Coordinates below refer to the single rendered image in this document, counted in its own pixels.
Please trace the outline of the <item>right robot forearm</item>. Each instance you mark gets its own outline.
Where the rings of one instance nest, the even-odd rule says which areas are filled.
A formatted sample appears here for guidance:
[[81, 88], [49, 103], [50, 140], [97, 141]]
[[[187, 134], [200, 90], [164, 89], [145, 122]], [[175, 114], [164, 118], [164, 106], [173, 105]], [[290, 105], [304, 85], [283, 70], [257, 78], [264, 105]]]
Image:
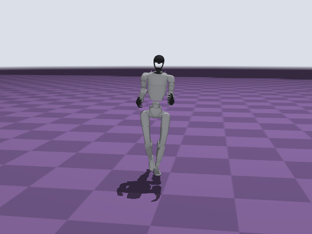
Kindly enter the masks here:
[[[141, 92], [141, 90], [140, 90], [140, 92]], [[140, 97], [139, 99], [142, 100], [141, 102], [143, 103], [145, 95], [143, 93], [139, 93], [139, 97]]]

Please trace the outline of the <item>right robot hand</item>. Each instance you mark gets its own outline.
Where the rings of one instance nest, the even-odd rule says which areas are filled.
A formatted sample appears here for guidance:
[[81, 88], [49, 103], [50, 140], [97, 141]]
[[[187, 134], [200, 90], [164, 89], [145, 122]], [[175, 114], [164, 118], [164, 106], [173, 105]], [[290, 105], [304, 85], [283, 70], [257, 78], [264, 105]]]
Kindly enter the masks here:
[[140, 100], [139, 98], [140, 98], [140, 97], [137, 98], [136, 104], [137, 104], [137, 106], [138, 106], [139, 108], [142, 108], [142, 107], [140, 107], [140, 106], [142, 105], [142, 104], [141, 104], [141, 103], [142, 103], [142, 102], [141, 102], [142, 100]]

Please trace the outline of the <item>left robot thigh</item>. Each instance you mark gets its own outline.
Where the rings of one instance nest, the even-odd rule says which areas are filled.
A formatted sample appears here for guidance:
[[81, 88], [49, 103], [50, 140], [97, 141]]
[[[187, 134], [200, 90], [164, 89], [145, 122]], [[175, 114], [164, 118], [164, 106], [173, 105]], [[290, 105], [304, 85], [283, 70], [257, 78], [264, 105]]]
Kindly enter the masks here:
[[160, 139], [157, 141], [157, 148], [160, 149], [161, 146], [165, 146], [166, 139], [170, 126], [170, 114], [162, 111], [161, 112], [161, 127], [160, 127]]

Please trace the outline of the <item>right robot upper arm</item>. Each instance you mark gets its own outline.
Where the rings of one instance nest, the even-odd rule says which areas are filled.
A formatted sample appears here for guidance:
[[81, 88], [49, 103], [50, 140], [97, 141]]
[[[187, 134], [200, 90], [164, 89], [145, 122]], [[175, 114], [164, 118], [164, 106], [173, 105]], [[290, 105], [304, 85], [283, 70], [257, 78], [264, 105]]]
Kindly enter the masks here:
[[147, 79], [148, 79], [149, 73], [143, 73], [141, 76], [141, 92], [144, 95], [147, 94], [146, 86], [147, 86]]

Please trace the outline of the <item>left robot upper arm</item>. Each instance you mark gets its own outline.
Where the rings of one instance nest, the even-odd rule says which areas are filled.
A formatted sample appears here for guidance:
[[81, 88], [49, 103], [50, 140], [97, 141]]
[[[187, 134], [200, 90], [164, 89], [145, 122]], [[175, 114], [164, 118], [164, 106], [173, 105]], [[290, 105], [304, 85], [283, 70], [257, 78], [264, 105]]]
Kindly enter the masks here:
[[170, 97], [168, 95], [173, 94], [174, 92], [174, 88], [175, 88], [175, 78], [174, 76], [172, 75], [167, 75], [167, 80], [169, 81], [168, 83], [168, 90], [169, 90], [169, 93], [167, 94], [167, 97]]

